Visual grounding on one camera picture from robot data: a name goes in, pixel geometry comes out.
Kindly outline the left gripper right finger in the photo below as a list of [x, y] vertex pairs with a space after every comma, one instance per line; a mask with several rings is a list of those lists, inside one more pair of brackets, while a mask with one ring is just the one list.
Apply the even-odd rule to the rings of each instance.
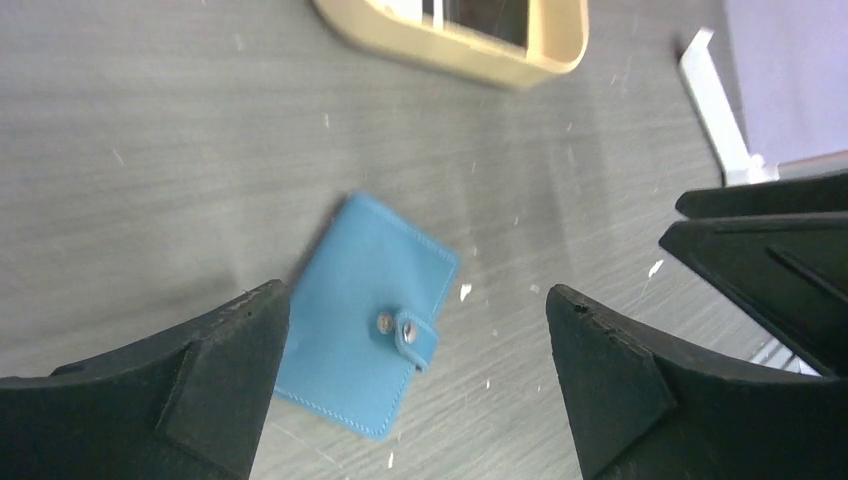
[[565, 285], [552, 358], [586, 479], [843, 479], [847, 382], [679, 339]]

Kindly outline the beige oval tray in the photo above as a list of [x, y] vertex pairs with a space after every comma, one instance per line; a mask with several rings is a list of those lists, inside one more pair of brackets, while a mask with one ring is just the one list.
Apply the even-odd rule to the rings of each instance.
[[510, 89], [573, 71], [589, 39], [586, 1], [529, 1], [526, 44], [421, 12], [399, 1], [315, 1], [326, 24], [364, 50]]

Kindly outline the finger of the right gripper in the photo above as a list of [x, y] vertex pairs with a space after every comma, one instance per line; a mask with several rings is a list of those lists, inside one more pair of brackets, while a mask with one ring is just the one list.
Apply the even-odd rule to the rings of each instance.
[[846, 213], [683, 220], [659, 244], [821, 375], [846, 377]]
[[847, 174], [693, 190], [675, 208], [689, 219], [846, 211]]

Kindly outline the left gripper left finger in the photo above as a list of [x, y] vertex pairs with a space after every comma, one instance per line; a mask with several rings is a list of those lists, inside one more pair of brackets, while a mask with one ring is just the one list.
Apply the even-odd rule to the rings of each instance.
[[274, 279], [44, 377], [1, 381], [5, 479], [246, 479], [289, 326]]

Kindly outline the blue card holder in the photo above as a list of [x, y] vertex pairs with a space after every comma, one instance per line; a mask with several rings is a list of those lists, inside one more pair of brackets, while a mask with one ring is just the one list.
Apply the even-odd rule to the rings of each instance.
[[293, 288], [275, 394], [385, 439], [414, 374], [430, 367], [459, 267], [453, 250], [351, 194]]

